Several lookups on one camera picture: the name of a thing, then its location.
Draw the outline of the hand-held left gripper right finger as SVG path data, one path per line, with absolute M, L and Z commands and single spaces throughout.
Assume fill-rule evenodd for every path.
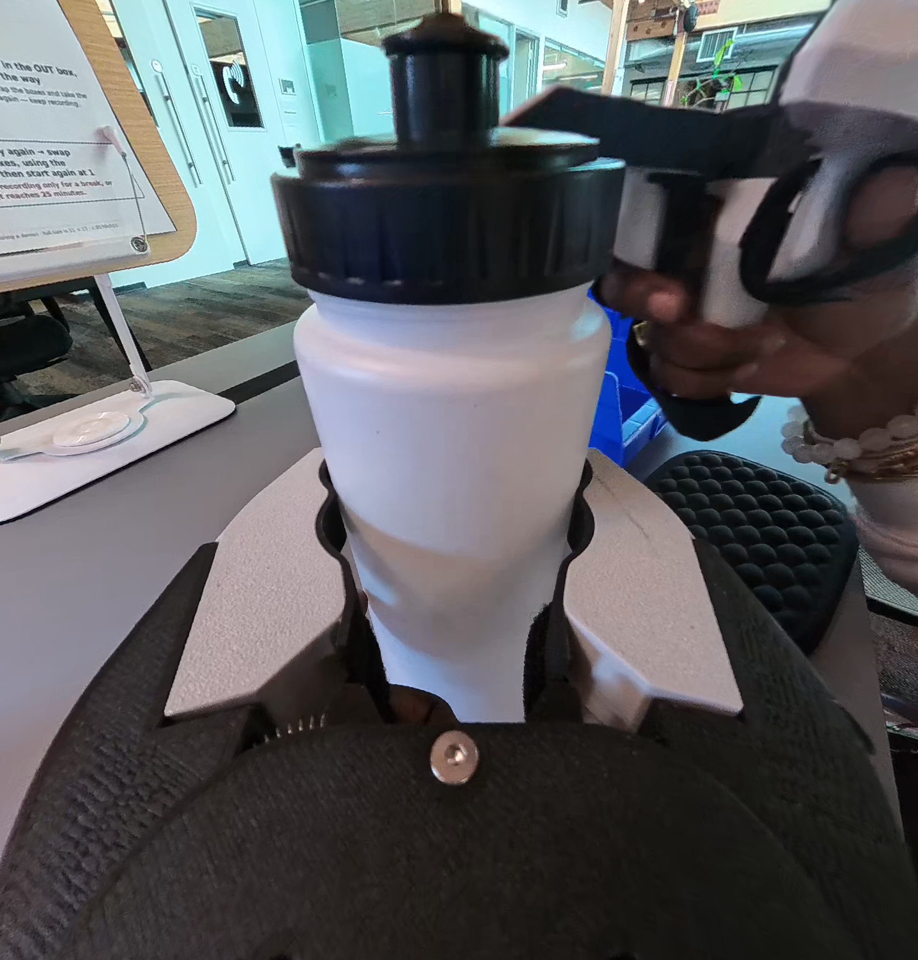
M 672 510 L 591 449 L 566 535 L 528 640 L 525 720 L 635 732 L 657 703 L 740 715 L 695 540 Z

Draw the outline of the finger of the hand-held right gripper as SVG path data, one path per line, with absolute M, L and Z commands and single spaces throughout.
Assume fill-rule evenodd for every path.
M 601 158 L 630 168 L 755 178 L 779 174 L 779 159 L 767 151 L 772 119 L 769 107 L 717 114 L 556 85 L 507 114 L 502 125 L 596 139 Z
M 704 226 L 704 177 L 680 170 L 625 168 L 615 259 L 638 269 L 677 263 Z

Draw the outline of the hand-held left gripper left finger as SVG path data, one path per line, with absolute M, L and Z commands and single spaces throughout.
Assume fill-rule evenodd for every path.
M 314 448 L 216 541 L 165 717 L 250 705 L 272 724 L 319 724 L 345 687 L 357 686 L 389 721 L 390 686 L 345 541 L 323 452 Z

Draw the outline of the blue plastic bin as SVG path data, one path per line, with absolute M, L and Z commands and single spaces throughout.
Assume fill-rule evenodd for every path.
M 657 438 L 667 417 L 630 364 L 632 320 L 609 307 L 604 310 L 611 340 L 589 446 L 626 467 Z

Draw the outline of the black bottle lid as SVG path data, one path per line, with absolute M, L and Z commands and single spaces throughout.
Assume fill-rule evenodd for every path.
M 387 37 L 394 137 L 296 150 L 271 179 L 305 289 L 410 306 L 499 303 L 593 282 L 609 263 L 624 162 L 556 129 L 500 126 L 508 47 L 437 13 Z

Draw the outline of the white plastic bottle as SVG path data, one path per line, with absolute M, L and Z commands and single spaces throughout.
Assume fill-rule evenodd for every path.
M 310 292 L 297 366 L 392 684 L 518 723 L 611 328 L 589 283 L 419 306 Z

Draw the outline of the person's right forearm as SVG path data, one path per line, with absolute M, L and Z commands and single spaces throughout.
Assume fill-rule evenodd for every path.
M 918 597 L 918 476 L 847 484 L 862 545 L 891 581 Z

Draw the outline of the person's right hand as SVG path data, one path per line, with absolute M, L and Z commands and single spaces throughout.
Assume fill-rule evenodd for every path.
M 836 439 L 856 439 L 918 404 L 918 257 L 832 303 L 772 307 L 743 330 L 706 322 L 672 277 L 616 259 L 596 294 L 646 323 L 649 375 L 671 396 L 796 398 L 820 434 Z

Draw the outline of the green plant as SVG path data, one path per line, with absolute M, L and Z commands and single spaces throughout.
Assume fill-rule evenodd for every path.
M 709 48 L 713 54 L 710 72 L 681 82 L 682 90 L 677 101 L 679 107 L 714 114 L 725 109 L 736 84 L 735 71 L 729 69 L 728 64 L 733 45 L 734 37 L 731 34 L 715 41 Z

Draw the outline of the wooden pillar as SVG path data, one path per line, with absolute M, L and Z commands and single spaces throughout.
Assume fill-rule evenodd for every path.
M 604 74 L 600 87 L 602 95 L 613 95 L 617 79 L 620 77 L 626 48 L 631 1 L 612 1 L 609 18 L 609 33 Z

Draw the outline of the black dimpled cushion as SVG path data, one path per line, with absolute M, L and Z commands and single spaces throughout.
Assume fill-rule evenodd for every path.
M 823 644 L 858 558 L 845 505 L 790 474 L 722 451 L 692 451 L 645 480 L 707 541 L 807 657 Z

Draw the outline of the wooden sign board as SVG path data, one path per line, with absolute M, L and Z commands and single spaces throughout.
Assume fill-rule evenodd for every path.
M 128 144 L 138 158 L 175 231 L 130 241 L 75 244 L 0 255 L 0 292 L 70 281 L 93 274 L 142 269 L 184 256 L 197 235 L 196 213 L 96 2 L 57 2 L 81 42 Z

